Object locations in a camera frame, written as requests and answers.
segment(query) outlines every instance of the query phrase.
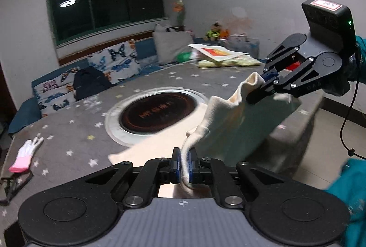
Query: metal bolt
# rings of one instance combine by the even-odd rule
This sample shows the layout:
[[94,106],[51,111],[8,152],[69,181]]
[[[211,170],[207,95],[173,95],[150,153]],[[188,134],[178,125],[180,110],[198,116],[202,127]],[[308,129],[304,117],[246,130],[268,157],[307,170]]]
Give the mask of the metal bolt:
[[243,199],[239,196],[231,195],[225,199],[225,202],[229,205],[236,206],[236,205],[239,205],[240,203],[242,203]]
[[125,200],[126,204],[129,204],[131,206],[138,206],[139,204],[142,204],[143,199],[137,195],[129,196]]

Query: ribbed gray surface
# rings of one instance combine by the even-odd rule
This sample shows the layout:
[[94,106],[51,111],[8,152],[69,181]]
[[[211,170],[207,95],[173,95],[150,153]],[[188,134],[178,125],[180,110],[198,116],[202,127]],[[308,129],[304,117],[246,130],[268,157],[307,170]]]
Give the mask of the ribbed gray surface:
[[214,199],[154,198],[151,205],[128,210],[103,238],[88,247],[275,247],[237,210]]

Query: red object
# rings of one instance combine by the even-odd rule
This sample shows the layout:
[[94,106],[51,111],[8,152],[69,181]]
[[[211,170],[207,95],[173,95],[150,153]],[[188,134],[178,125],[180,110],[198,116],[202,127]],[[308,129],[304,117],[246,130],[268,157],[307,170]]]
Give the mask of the red object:
[[294,64],[291,64],[290,66],[287,66],[286,69],[294,70],[296,67],[299,67],[299,66],[300,66],[300,61],[297,61]]

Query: red bordered label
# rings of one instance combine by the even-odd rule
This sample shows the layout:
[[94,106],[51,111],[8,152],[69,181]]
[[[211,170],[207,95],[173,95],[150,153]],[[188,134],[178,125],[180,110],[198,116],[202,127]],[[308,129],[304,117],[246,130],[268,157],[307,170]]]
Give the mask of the red bordered label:
[[326,0],[314,0],[310,4],[315,5],[315,6],[319,6],[321,8],[325,8],[326,10],[331,10],[331,11],[336,11],[339,8],[342,7],[342,5],[340,5],[340,4],[333,3],[333,2],[330,2],[330,1],[326,1]]

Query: teal clothing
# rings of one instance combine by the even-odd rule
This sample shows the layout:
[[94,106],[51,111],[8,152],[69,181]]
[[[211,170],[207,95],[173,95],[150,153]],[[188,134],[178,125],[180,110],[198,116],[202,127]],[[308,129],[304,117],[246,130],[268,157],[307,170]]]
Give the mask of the teal clothing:
[[341,199],[350,211],[351,220],[342,238],[344,247],[366,247],[366,161],[349,159],[341,176],[327,189]]

